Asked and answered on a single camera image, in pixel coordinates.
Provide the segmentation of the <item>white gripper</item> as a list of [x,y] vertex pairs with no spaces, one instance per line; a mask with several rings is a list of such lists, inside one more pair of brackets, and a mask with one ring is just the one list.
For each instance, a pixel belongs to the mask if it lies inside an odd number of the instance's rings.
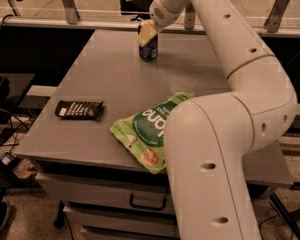
[[151,19],[140,24],[137,43],[140,47],[147,45],[159,33],[159,28],[173,24],[185,8],[183,0],[153,0],[149,13]]

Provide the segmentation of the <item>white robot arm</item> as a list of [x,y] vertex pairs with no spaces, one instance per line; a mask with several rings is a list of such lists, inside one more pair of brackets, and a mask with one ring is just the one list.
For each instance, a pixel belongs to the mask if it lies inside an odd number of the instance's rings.
[[164,128],[165,163],[181,240],[261,240],[243,157],[281,137],[296,93],[271,49],[229,0],[154,0],[145,45],[192,5],[230,86],[179,104]]

